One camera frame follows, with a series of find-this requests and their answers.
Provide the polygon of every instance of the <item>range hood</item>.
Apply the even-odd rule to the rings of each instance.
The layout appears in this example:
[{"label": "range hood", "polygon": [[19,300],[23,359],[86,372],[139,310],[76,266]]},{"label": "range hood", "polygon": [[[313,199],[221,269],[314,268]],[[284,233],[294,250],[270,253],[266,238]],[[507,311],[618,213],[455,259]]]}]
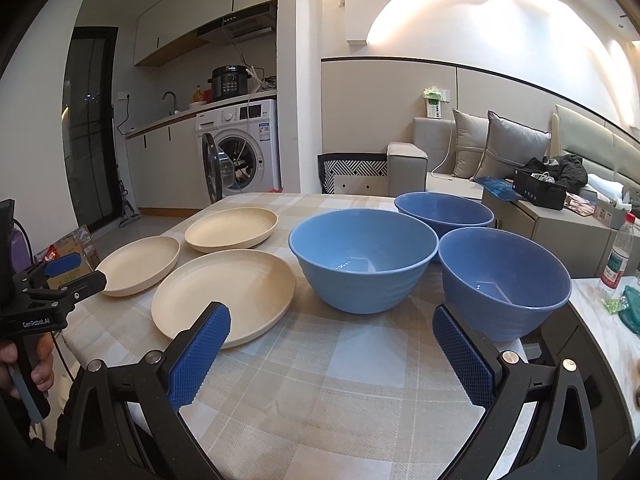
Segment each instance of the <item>range hood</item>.
[{"label": "range hood", "polygon": [[198,38],[215,45],[242,43],[276,31],[278,1],[232,12],[198,28]]}]

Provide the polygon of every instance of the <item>glass door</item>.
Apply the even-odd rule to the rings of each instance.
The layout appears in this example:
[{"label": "glass door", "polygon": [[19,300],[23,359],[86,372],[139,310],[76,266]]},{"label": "glass door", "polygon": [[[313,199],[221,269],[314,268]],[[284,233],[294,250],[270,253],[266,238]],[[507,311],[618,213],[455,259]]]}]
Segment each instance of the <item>glass door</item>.
[{"label": "glass door", "polygon": [[114,27],[76,27],[66,58],[62,137],[78,225],[89,231],[121,215],[111,121]]}]

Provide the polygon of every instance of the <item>round shallow plate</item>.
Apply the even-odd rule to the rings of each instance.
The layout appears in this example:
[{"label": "round shallow plate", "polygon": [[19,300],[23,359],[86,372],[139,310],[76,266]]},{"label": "round shallow plate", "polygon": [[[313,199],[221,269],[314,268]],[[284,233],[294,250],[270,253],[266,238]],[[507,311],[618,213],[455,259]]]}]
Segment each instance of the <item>round shallow plate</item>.
[{"label": "round shallow plate", "polygon": [[180,242],[169,236],[142,238],[119,248],[98,265],[107,277],[103,293],[130,296],[155,285],[175,267]]},{"label": "round shallow plate", "polygon": [[212,301],[231,313],[231,332],[222,348],[264,334],[287,311],[296,278],[277,256],[236,249],[206,254],[179,267],[156,290],[151,316],[173,339],[193,325]]},{"label": "round shallow plate", "polygon": [[205,216],[184,234],[187,243],[203,253],[248,249],[266,240],[276,228],[278,215],[259,207],[238,207]]}]

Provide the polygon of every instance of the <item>faucet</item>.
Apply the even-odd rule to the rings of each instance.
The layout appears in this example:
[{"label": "faucet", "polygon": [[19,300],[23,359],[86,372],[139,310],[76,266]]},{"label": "faucet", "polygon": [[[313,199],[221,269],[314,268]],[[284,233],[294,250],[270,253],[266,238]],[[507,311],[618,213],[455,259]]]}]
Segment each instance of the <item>faucet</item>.
[{"label": "faucet", "polygon": [[175,94],[173,92],[165,92],[164,95],[162,96],[162,101],[164,101],[164,98],[167,97],[169,94],[174,96],[174,108],[171,111],[169,111],[169,115],[172,116],[172,115],[174,115],[175,113],[178,112],[178,103],[177,103],[177,100],[175,98]]}]

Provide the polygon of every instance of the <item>blue bowl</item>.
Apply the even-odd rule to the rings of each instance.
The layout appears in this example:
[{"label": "blue bowl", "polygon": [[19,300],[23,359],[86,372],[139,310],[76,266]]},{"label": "blue bowl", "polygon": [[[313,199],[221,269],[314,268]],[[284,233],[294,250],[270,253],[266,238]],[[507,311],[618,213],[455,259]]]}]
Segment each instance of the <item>blue bowl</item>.
[{"label": "blue bowl", "polygon": [[560,260],[507,231],[456,229],[440,239],[438,254],[446,303],[494,342],[535,330],[571,295]]},{"label": "blue bowl", "polygon": [[494,222],[491,210],[474,200],[443,193],[406,193],[396,198],[398,211],[422,220],[438,238],[461,227],[487,227]]},{"label": "blue bowl", "polygon": [[388,310],[417,285],[438,251],[427,224],[394,211],[345,209],[314,216],[289,235],[320,298],[352,314]]}]

